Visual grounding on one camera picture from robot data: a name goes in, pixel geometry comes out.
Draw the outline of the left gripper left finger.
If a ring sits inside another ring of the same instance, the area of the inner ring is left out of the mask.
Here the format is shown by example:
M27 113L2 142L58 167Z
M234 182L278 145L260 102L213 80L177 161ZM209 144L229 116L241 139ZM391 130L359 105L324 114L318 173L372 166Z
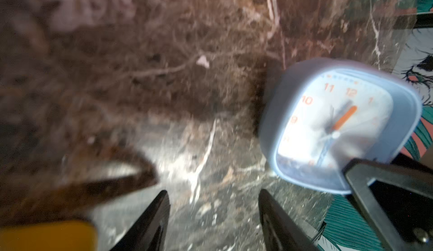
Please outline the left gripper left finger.
M163 251L170 208L169 194L163 190L111 251Z

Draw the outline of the yellow alarm clock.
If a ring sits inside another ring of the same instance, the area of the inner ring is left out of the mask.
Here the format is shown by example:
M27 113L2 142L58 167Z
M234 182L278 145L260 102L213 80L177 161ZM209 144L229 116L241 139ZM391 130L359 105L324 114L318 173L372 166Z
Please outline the yellow alarm clock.
M1 228L2 251L95 251L98 232L90 222L69 220Z

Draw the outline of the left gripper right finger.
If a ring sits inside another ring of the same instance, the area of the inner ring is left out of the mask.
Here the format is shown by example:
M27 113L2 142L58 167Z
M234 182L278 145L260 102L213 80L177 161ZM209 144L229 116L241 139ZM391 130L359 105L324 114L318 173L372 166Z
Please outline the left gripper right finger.
M318 248L265 189L258 197L260 223L268 251L316 251Z

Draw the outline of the blue alarm clock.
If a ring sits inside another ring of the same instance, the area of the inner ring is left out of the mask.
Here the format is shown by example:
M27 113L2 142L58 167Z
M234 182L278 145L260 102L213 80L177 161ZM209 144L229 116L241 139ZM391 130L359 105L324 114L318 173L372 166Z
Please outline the blue alarm clock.
M348 164L390 164L421 114L419 93L394 75L346 59L308 59L279 72L269 87L260 149L282 180L347 195Z

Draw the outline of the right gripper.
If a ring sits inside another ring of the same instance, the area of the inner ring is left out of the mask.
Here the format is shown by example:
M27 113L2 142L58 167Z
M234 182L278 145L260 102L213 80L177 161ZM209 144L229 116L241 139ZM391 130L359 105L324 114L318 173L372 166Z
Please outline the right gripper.
M343 170L353 205L387 251L433 248L433 171L419 162L354 159Z

